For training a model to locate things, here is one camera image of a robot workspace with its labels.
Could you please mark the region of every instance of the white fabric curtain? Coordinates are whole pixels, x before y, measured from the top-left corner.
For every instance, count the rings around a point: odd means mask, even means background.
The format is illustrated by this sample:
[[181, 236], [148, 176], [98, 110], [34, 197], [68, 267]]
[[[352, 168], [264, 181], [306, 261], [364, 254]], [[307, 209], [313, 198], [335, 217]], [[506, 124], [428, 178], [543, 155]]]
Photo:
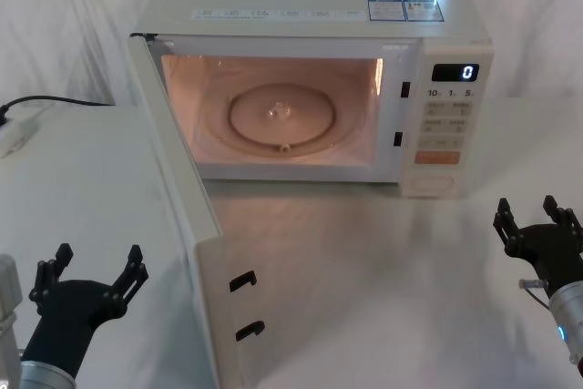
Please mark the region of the white fabric curtain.
[[148, 0], [0, 0], [0, 101], [135, 101], [123, 39]]
[[[134, 102], [123, 39], [147, 1], [0, 0], [0, 102]], [[583, 95], [581, 0], [475, 2], [496, 49], [489, 96]]]

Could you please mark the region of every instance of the microwave door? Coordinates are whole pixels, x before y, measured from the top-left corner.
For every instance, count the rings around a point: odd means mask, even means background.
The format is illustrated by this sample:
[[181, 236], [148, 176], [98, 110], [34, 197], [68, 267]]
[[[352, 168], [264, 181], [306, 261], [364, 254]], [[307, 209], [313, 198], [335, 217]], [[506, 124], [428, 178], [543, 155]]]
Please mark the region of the microwave door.
[[[240, 387], [240, 372], [220, 226], [146, 40], [132, 36], [128, 40], [128, 53], [140, 94], [138, 105], [148, 124], [160, 179], [167, 193], [169, 217], [176, 224], [177, 240], [183, 245], [180, 250], [190, 269], [197, 315], [193, 324], [198, 325], [193, 330], [204, 337], [202, 346], [212, 368], [214, 386], [234, 389]], [[168, 245], [169, 251], [175, 250], [170, 246], [173, 242], [160, 244]]]

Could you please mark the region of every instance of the white microwave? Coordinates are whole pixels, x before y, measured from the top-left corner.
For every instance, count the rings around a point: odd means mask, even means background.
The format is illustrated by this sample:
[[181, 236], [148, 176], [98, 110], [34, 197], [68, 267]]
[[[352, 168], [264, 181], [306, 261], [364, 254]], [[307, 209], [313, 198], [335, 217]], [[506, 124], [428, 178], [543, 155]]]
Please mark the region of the white microwave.
[[493, 58], [471, 0], [152, 0], [128, 52], [227, 389], [244, 374], [238, 341], [262, 327], [234, 326], [201, 179], [455, 195]]

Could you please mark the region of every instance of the white table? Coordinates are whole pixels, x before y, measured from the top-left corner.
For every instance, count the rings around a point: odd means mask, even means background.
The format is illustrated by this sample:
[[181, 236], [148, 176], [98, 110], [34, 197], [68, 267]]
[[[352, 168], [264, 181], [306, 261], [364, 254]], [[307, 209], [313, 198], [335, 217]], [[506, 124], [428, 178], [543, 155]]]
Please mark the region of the white table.
[[[30, 111], [19, 116], [30, 116]], [[507, 196], [519, 226], [548, 221], [548, 193], [583, 219], [583, 108], [575, 99], [486, 102], [462, 200], [402, 200], [391, 186], [208, 182], [237, 294], [237, 323], [266, 322], [240, 343], [261, 389], [580, 387], [550, 313], [517, 288], [534, 278], [492, 228]], [[120, 321], [100, 327], [79, 387], [206, 388], [188, 274], [133, 109], [42, 113], [0, 159], [0, 251], [24, 294], [36, 262], [71, 244], [63, 279], [112, 282], [139, 244], [150, 279]], [[38, 316], [18, 308], [19, 345]]]

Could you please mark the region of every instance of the orange button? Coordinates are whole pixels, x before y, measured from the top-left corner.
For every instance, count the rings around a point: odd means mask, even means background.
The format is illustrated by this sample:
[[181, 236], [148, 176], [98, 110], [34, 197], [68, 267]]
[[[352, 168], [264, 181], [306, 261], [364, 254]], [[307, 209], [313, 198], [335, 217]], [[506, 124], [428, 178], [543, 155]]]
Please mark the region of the orange button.
[[460, 156], [459, 151], [418, 150], [415, 164], [457, 164]]

